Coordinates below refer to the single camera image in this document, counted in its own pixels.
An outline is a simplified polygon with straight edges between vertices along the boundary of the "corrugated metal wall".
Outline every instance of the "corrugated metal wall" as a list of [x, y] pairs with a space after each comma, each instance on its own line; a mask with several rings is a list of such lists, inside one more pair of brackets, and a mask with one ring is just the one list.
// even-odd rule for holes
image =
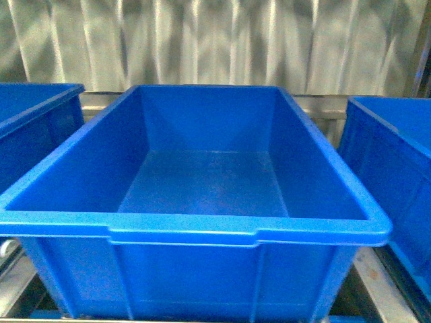
[[0, 80], [403, 92], [426, 0], [0, 0]]

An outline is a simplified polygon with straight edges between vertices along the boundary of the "metal rack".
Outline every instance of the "metal rack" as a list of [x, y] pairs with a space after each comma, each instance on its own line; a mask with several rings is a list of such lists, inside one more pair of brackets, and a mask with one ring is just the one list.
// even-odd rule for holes
[[[85, 120], [91, 119], [118, 96], [119, 93], [111, 92], [86, 92], [81, 95]], [[345, 122], [347, 97], [295, 96], [295, 99], [317, 123], [328, 140], [337, 147]], [[388, 266], [388, 263], [393, 262], [392, 259], [393, 257], [384, 253], [384, 250], [379, 249], [376, 253], [372, 248], [361, 249], [339, 292], [331, 315], [323, 322], [430, 322], [427, 316], [428, 305], [420, 304], [414, 297], [406, 296], [409, 288], [403, 289], [399, 286], [399, 282], [403, 281], [400, 279], [403, 273], [401, 268], [397, 270], [397, 264]], [[0, 323], [126, 322], [29, 319], [46, 296], [46, 289], [30, 259], [18, 245], [14, 246], [8, 256], [0, 261]]]

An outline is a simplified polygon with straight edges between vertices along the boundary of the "crate bottom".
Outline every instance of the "crate bottom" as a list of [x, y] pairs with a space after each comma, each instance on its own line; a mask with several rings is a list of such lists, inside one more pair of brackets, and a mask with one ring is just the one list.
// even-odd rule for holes
[[266, 152], [150, 151], [118, 212], [288, 216]]

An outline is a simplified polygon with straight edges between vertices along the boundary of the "plastic storage bin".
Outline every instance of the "plastic storage bin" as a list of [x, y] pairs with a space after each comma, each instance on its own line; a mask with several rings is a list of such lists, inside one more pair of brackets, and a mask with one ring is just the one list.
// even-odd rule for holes
[[75, 84], [0, 83], [0, 193], [83, 123]]
[[74, 318], [313, 321], [391, 230], [275, 87], [133, 87], [0, 209]]
[[390, 246], [431, 300], [431, 100], [350, 98], [339, 152], [394, 225]]

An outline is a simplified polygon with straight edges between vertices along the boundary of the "reflective metal surface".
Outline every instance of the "reflective metal surface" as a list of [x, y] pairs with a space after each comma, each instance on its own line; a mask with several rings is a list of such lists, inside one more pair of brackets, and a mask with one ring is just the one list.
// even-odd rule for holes
[[360, 304], [361, 314], [367, 322], [419, 322], [372, 248], [359, 250], [351, 275], [353, 279], [346, 283], [353, 288], [356, 302]]
[[0, 80], [399, 96], [426, 2], [2, 0]]
[[0, 317], [28, 317], [45, 294], [31, 260], [23, 252], [15, 254], [0, 275]]

